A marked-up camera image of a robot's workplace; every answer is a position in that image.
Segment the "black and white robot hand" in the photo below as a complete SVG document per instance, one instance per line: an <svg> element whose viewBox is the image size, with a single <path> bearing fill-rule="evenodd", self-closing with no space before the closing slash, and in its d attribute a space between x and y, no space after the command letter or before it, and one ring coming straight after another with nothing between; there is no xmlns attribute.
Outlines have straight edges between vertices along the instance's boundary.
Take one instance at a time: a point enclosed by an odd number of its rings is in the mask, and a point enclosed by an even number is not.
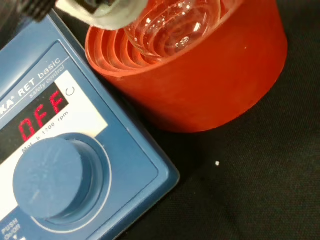
<svg viewBox="0 0 320 240"><path fill-rule="evenodd" d="M18 0L17 11L39 23L58 8L90 26L113 31L133 23L147 5L147 0Z"/></svg>

